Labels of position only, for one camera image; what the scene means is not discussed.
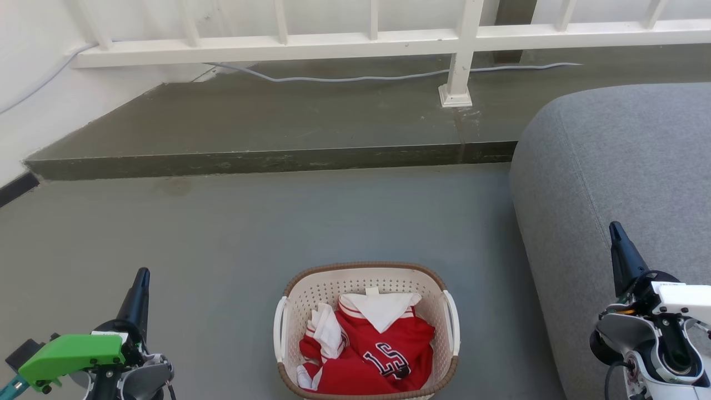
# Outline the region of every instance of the gray fabric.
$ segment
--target gray fabric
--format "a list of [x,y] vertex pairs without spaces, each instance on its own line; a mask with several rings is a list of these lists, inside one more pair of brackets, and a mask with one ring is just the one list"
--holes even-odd
[[[511,192],[568,399],[602,398],[606,366],[588,340],[614,300],[610,221],[650,268],[711,284],[710,153],[709,83],[567,95],[524,131]],[[623,399],[621,379],[614,386]]]

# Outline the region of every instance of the printed number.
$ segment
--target printed number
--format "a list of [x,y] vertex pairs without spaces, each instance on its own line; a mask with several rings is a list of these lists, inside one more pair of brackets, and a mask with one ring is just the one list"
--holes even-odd
[[392,361],[383,365],[383,363],[380,362],[380,360],[377,359],[371,352],[365,352],[363,358],[375,364],[375,366],[380,370],[381,375],[388,377],[395,374],[396,379],[403,379],[410,374],[410,365],[400,352],[393,350],[388,343],[376,343],[375,347],[377,347],[381,353]]

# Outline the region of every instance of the black wire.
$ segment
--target black wire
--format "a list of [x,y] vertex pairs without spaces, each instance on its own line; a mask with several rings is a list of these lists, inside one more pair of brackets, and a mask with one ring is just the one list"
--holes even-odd
[[615,370],[615,367],[627,367],[629,369],[632,368],[632,364],[624,361],[615,361],[610,364],[607,375],[605,375],[605,400],[610,400],[610,377],[612,377],[612,372]]
[[173,389],[173,385],[168,385],[168,391],[171,392],[171,400],[176,400],[176,391]]
[[661,273],[659,270],[647,270],[642,272],[640,276],[637,277],[637,279],[634,280],[634,283],[632,284],[632,287],[628,290],[627,293],[634,293],[634,289],[637,287],[637,284],[640,283],[644,278],[647,277],[647,275],[651,275],[653,273]]

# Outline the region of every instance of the black baseboard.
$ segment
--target black baseboard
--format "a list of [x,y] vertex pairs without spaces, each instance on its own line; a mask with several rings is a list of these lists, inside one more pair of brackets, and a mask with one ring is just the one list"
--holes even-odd
[[516,142],[26,160],[48,181],[509,162]]
[[23,176],[15,179],[7,185],[0,188],[0,207],[8,204],[10,201],[17,199],[28,191],[36,188],[40,182],[31,173],[26,173]]

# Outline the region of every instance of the gray floor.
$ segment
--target gray floor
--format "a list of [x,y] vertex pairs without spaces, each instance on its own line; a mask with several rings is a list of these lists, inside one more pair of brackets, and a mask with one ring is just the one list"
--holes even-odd
[[[271,339],[289,280],[315,265],[401,260],[440,274],[459,308],[461,361],[440,399],[563,399],[508,168],[40,186],[0,209],[0,354],[29,337],[88,332],[114,317],[146,266],[149,348],[176,364],[179,399],[294,399]],[[10,377],[0,368],[0,381]],[[65,383],[52,398],[79,399]]]
[[[473,73],[474,106],[461,109],[439,104],[437,87],[446,75],[271,83],[236,73],[204,83],[172,83],[33,154],[27,164],[46,179],[71,180],[510,160],[513,143],[549,101],[615,85],[709,81],[710,48],[526,51],[522,65],[583,65]],[[475,67],[490,65],[489,53],[476,53]],[[448,67],[445,55],[269,62],[254,69],[277,78],[343,78]]]

